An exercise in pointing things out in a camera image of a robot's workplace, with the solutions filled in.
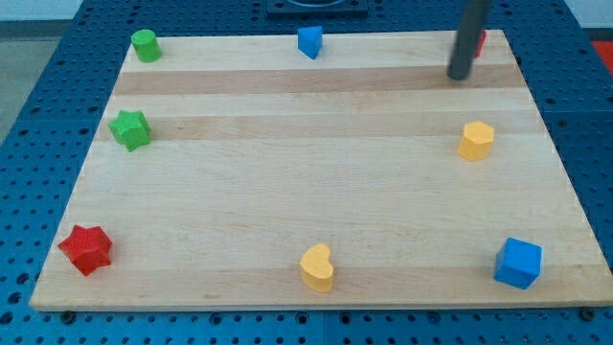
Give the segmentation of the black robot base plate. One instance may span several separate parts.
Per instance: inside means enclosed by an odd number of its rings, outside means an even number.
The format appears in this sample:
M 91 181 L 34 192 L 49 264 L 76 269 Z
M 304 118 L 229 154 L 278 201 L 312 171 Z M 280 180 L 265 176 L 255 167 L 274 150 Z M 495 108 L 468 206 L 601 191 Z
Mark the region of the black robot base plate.
M 367 0 L 267 0 L 268 18 L 289 17 L 291 15 L 326 16 L 332 14 L 366 15 L 369 10 Z

